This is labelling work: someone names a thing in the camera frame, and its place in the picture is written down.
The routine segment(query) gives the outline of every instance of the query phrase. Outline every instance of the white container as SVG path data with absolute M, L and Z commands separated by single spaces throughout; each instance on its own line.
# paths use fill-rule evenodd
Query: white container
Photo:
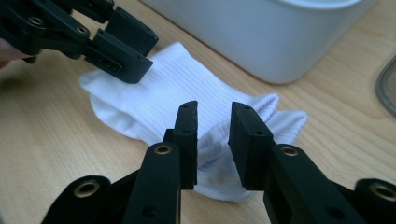
M 252 75 L 305 74 L 376 0 L 143 0 Z

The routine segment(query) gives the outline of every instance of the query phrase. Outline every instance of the wooden table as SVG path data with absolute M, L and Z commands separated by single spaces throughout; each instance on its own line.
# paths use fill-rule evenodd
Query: wooden table
M 379 0 L 319 63 L 288 85 L 259 81 L 140 2 L 118 2 L 157 33 L 155 51 L 180 41 L 238 90 L 276 91 L 279 109 L 307 111 L 295 145 L 331 180 L 348 188 L 368 177 L 396 184 L 396 118 L 375 95 L 378 74 L 396 54 L 396 1 Z M 44 51 L 35 64 L 16 61 L 0 71 L 0 210 L 6 223 L 39 223 L 62 190 L 84 175 L 114 182 L 140 167 L 147 145 L 98 120 L 78 85 L 78 77 L 94 69 Z M 247 203 L 226 203 L 194 191 L 182 193 L 181 221 L 269 223 L 262 193 Z

